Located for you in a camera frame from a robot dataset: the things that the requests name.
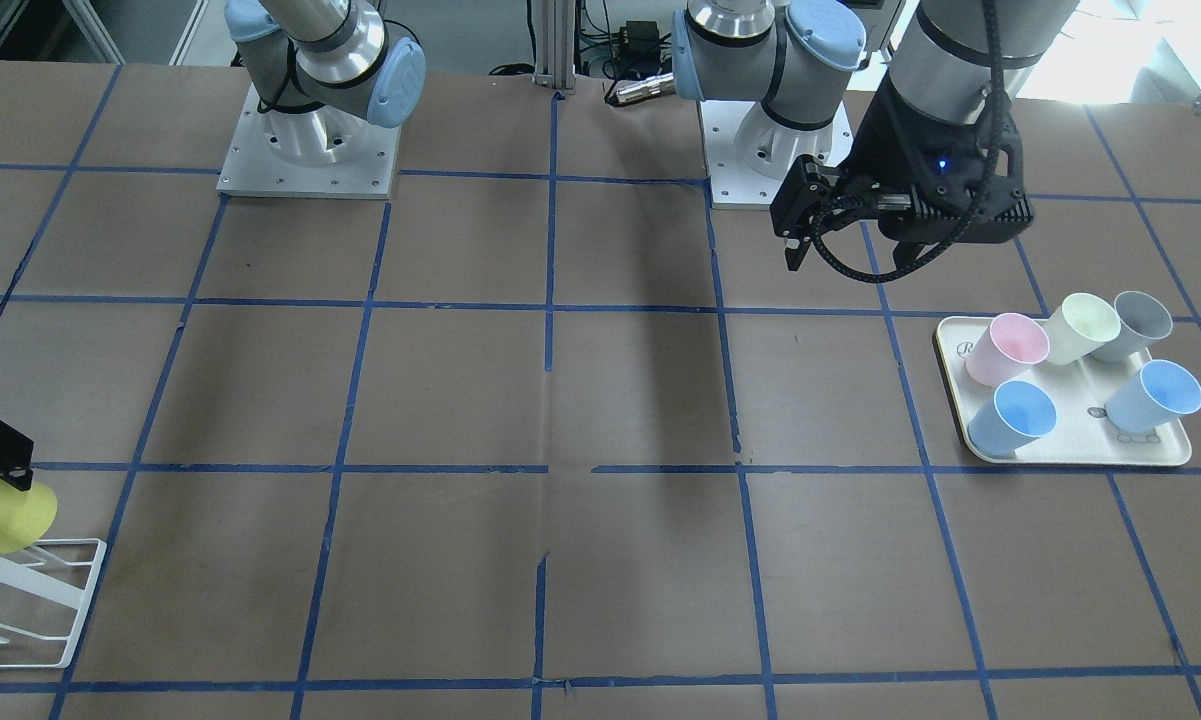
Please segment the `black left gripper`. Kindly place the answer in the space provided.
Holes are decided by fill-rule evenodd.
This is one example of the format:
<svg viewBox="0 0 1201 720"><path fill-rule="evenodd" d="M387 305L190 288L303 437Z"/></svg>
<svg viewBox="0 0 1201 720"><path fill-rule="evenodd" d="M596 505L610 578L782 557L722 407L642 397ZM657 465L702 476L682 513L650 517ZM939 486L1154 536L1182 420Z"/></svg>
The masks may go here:
<svg viewBox="0 0 1201 720"><path fill-rule="evenodd" d="M962 244L1003 244L1034 223L1034 208L1024 191L1022 143L1010 113L1011 101L996 95L1003 109L997 173L990 178L984 214L958 238ZM844 160L847 196L906 193L910 208L880 220L894 241L938 244L970 208L984 172L984 150L992 138L988 110L975 122L949 124L907 104L891 79L870 102L850 155ZM797 272L812 246L812 224L785 226L785 266Z"/></svg>

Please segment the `silver base plate arm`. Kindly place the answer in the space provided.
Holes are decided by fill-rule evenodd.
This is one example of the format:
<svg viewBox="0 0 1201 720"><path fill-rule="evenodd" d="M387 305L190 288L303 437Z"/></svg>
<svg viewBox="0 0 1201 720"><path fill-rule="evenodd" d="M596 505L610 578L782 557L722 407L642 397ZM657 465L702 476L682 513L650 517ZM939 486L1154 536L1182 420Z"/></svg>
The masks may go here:
<svg viewBox="0 0 1201 720"><path fill-rule="evenodd" d="M797 156L809 155L815 164L833 168L852 150L844 104L829 126L815 131L779 126L757 102L704 101L699 110L711 205L718 209L763 210Z"/></svg>
<svg viewBox="0 0 1201 720"><path fill-rule="evenodd" d="M262 113L249 86L217 191L253 199L388 200L399 142L399 128L371 126L329 106Z"/></svg>

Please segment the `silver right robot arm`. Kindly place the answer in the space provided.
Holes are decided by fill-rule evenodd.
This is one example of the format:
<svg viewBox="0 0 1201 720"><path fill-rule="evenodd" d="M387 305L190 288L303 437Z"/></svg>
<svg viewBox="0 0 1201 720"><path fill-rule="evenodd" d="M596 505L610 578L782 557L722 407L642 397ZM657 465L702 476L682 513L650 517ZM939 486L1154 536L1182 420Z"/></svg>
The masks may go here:
<svg viewBox="0 0 1201 720"><path fill-rule="evenodd" d="M370 1L231 1L225 8L257 95L249 122L271 131L279 168L388 169L363 138L402 126L425 86L412 35L394 37Z"/></svg>

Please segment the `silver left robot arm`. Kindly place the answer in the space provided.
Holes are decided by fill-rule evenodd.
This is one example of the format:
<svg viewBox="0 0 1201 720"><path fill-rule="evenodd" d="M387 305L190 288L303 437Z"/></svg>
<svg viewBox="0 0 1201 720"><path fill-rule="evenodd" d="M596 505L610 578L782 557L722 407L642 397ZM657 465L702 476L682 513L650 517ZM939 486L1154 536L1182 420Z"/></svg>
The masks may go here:
<svg viewBox="0 0 1201 720"><path fill-rule="evenodd" d="M1011 104L1074 1L921 1L844 160L802 137L833 119L868 47L839 1L691 1L673 29L679 96L754 104L755 167L785 265L809 252L883 284L955 244L1004 244L1034 223Z"/></svg>

